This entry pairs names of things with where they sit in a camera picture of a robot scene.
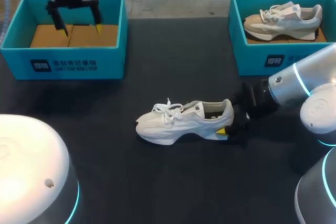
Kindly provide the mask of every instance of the white sneaker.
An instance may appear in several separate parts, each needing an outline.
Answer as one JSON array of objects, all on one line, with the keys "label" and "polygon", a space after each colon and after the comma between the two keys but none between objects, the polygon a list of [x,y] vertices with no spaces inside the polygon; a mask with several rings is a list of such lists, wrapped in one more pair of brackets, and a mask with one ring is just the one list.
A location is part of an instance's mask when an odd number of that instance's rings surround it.
[{"label": "white sneaker", "polygon": [[182,135],[195,133],[209,140],[227,140],[223,128],[234,119],[231,102],[193,101],[186,105],[156,104],[152,112],[137,119],[136,132],[145,140],[171,145]]},{"label": "white sneaker", "polygon": [[260,10],[260,15],[251,15],[244,21],[244,30],[252,36],[270,41],[278,35],[295,39],[315,40],[315,31],[322,22],[322,7],[301,8],[292,2],[274,5],[270,10]]}]

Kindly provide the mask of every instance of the glowing blue light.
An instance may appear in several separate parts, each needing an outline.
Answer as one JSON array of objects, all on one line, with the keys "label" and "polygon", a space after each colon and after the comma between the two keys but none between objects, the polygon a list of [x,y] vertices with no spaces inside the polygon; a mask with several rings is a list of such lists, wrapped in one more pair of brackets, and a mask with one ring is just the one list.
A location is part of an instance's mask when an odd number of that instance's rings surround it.
[{"label": "glowing blue light", "polygon": [[64,224],[70,223],[70,221],[71,221],[71,219],[74,216],[74,213],[76,211],[76,208],[77,208],[77,205],[78,205],[78,200],[79,200],[79,183],[78,183],[77,199],[76,199],[76,203],[75,203],[74,209],[72,210],[72,213],[70,214],[69,219]]},{"label": "glowing blue light", "polygon": [[317,141],[319,141],[321,144],[326,145],[326,146],[332,146],[332,147],[336,146],[336,144],[326,144],[326,143],[320,141],[319,139],[317,139]]},{"label": "glowing blue light", "polygon": [[333,149],[331,149],[327,154],[326,156],[324,157],[324,160],[323,160],[323,164],[322,164],[322,178],[323,178],[323,183],[324,183],[324,187],[326,188],[325,190],[327,191],[327,194],[331,200],[331,202],[333,203],[333,205],[336,207],[336,201],[335,199],[333,198],[333,196],[331,195],[331,191],[328,187],[328,184],[327,184],[327,179],[325,178],[325,171],[326,171],[326,160],[327,160],[327,157],[329,155],[329,153],[332,151]]},{"label": "glowing blue light", "polygon": [[302,79],[301,79],[301,77],[300,77],[300,75],[299,75],[299,72],[298,72],[298,70],[297,70],[297,68],[296,68],[296,63],[293,64],[293,68],[294,68],[294,73],[295,73],[295,75],[296,75],[296,78],[298,78],[299,83],[301,84],[303,90],[306,92],[306,94],[307,94],[308,96],[310,96],[310,92],[308,91],[308,89],[306,88],[305,84],[303,83],[303,81],[302,81]]}]

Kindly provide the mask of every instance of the shoe heel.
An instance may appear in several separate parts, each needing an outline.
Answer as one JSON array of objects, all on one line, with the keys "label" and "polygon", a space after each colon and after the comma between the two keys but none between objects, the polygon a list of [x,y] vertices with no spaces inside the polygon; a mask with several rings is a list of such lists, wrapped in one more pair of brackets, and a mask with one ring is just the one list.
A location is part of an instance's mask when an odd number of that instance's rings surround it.
[{"label": "shoe heel", "polygon": [[208,139],[208,140],[227,140],[228,139],[226,135],[217,134],[213,130],[212,131],[201,131],[201,132],[198,132],[197,135],[199,135],[202,138]]},{"label": "shoe heel", "polygon": [[315,40],[315,31],[293,31],[289,36],[295,39],[302,39],[302,40]]}]

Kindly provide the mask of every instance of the beige shoe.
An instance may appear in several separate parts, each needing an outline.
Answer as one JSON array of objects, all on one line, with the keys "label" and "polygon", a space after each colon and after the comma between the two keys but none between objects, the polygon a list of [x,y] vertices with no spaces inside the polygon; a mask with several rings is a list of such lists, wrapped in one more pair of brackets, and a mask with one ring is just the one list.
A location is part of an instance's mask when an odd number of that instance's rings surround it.
[{"label": "beige shoe", "polygon": [[301,8],[292,2],[274,5],[270,10],[247,17],[244,30],[252,36],[271,41],[278,35],[289,35],[295,39],[315,40],[315,31],[322,22],[322,7]]}]

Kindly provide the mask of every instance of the cable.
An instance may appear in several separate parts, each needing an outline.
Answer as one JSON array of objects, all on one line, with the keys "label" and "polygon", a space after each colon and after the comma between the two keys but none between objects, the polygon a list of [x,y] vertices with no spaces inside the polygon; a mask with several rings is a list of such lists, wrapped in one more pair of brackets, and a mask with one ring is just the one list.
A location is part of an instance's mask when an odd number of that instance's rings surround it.
[{"label": "cable", "polygon": [[10,15],[10,11],[11,11],[11,2],[10,0],[4,0],[5,1],[5,13],[4,13],[4,22],[2,25],[2,30],[1,30],[1,34],[0,34],[0,45],[2,44],[5,34],[7,32],[7,28],[9,25],[9,15]]}]

